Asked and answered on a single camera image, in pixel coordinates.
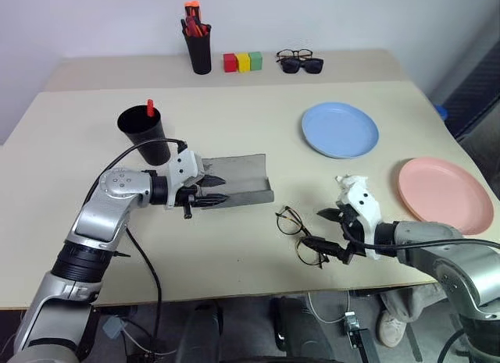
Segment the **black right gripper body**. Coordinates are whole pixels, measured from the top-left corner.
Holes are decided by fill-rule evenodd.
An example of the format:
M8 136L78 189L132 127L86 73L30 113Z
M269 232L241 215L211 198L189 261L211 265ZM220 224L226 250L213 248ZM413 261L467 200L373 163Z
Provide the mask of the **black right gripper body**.
M355 255L365 256L366 252L360 243L364 242L363 225L358 220L358 214L353 207L341 205L340 225L343 237L348 241L346 253L342 255L341 261L348 265Z

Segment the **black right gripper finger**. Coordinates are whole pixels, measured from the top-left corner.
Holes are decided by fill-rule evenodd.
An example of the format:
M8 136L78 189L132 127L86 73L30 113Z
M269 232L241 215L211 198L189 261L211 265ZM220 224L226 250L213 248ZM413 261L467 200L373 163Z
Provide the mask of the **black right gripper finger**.
M324 208L317 212L317 215L332 222L342 223L344 213L338 208Z
M342 246L325 240L322 237L307 236L302 239L302 243L317 253L334 256L335 258L342 258L345 253L345 249Z

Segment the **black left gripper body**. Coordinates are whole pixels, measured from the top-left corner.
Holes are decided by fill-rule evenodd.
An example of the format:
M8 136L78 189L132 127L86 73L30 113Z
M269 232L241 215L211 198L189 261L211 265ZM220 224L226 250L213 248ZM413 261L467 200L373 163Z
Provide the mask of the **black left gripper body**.
M176 194L176 206L182 207L184 218L192 218L192 208L205 207L208 199L202 194L201 187L204 177L189 187L181 187Z

